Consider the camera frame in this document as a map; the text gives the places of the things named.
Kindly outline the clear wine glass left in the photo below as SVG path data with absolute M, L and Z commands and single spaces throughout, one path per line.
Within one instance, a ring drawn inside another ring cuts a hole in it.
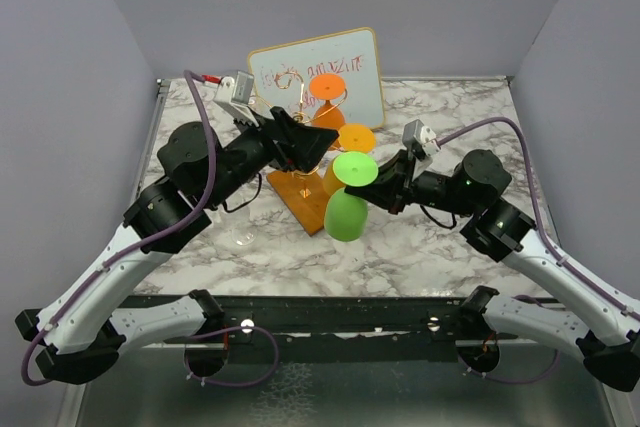
M 222 220 L 234 246 L 246 247 L 256 240 L 256 227 L 248 207 L 224 211 Z

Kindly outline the yellow framed whiteboard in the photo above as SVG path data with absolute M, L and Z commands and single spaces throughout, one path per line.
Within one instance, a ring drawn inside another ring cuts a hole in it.
M 320 102 L 311 96 L 311 80 L 333 73 L 346 84 L 348 98 L 339 106 L 348 123 L 375 129 L 384 125 L 385 107 L 381 86 L 376 36 L 370 28 L 359 28 L 259 49 L 249 54 L 248 67 L 255 91 L 274 106 L 293 113 L 299 99 L 299 82 L 287 90 L 274 85 L 274 76 L 295 69 L 305 82 L 305 112 L 316 113 Z

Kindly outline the black mounting rail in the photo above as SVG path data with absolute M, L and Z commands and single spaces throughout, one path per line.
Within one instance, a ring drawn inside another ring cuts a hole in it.
M 213 332 L 234 363 L 453 362 L 456 344 L 496 335 L 453 297 L 218 296 Z

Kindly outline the orange plastic wine glass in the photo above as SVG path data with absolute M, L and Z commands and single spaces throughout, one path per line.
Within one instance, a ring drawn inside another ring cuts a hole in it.
M 345 81 L 333 73 L 320 74 L 311 80 L 309 91 L 320 102 L 311 124 L 314 127 L 339 130 L 345 124 L 344 115 L 338 107 L 345 99 Z

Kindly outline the green plastic wine glass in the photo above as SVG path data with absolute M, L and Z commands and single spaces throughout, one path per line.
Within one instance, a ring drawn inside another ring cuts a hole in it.
M 367 203 L 347 193 L 346 188 L 368 186 L 377 175 L 375 160 L 362 152 L 344 152 L 331 161 L 323 180 L 330 194 L 324 228 L 333 239 L 351 242 L 362 236 L 368 219 Z

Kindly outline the wooden rack base board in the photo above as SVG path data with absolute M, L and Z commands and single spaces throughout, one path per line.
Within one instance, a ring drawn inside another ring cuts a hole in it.
M 324 228 L 329 195 L 317 172 L 299 174 L 275 170 L 267 175 L 267 181 L 309 236 Z

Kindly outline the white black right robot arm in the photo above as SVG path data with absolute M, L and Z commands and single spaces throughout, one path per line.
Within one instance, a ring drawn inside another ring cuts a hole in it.
M 503 198 L 511 176 L 491 151 L 466 154 L 451 176 L 416 174 L 416 165 L 406 150 L 383 166 L 350 152 L 334 171 L 346 193 L 391 214 L 418 204 L 467 218 L 460 233 L 469 245 L 525 275 L 565 307 L 544 310 L 479 287 L 459 314 L 467 336 L 493 331 L 535 340 L 581 361 L 601 383 L 633 391 L 639 382 L 638 300 L 600 279 Z

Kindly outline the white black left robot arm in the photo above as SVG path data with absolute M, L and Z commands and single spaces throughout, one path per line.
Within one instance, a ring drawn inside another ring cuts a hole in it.
M 81 385 L 114 366 L 127 351 L 181 337 L 206 342 L 225 326 L 225 313 L 205 290 L 154 307 L 122 304 L 152 271 L 207 228 L 207 213 L 224 206 L 241 186 L 271 166 L 311 171 L 337 140 L 334 129 L 293 120 L 281 107 L 220 146 L 207 118 L 178 127 L 157 157 L 162 177 L 141 191 L 99 257 L 61 297 L 15 319 L 28 341 L 21 366 L 26 384 Z

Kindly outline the yellow plastic wine glass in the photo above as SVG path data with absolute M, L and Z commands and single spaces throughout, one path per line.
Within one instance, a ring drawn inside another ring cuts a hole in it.
M 332 196 L 344 187 L 363 187 L 378 175 L 369 153 L 376 146 L 373 131 L 362 124 L 345 124 L 339 130 L 340 154 L 332 159 L 323 177 L 324 191 Z

